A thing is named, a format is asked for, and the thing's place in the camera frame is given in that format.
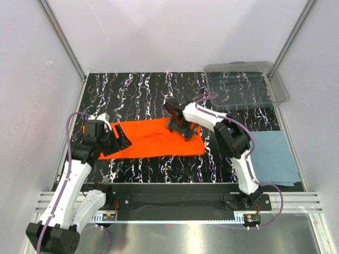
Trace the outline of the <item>orange t shirt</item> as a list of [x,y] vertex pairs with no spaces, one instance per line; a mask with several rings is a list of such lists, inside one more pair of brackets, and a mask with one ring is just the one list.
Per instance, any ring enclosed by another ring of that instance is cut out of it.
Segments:
[[139,159],[163,156],[202,156],[205,153],[204,141],[198,127],[197,132],[187,141],[166,125],[169,118],[119,122],[132,145],[122,151],[108,155],[100,154],[99,160]]

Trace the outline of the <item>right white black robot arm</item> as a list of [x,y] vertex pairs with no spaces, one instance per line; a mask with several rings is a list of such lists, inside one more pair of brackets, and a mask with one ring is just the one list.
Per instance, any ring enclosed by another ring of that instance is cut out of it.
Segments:
[[166,127],[189,141],[197,133],[198,126],[215,134],[220,153],[231,160],[238,179],[239,194],[224,196],[225,208],[231,211],[252,210],[258,206],[263,192],[256,178],[251,152],[254,139],[249,130],[240,123],[236,114],[216,112],[202,107],[197,102],[179,103],[169,99],[164,108],[171,115]]

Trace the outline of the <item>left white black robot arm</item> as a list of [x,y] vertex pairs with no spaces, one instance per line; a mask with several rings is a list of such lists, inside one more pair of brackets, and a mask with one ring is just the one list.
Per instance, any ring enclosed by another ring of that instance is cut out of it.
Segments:
[[95,183],[80,204],[77,198],[100,155],[112,155],[132,145],[121,125],[90,119],[79,143],[68,150],[60,183],[37,223],[29,223],[26,236],[37,253],[75,253],[81,232],[99,209],[114,204],[110,184]]

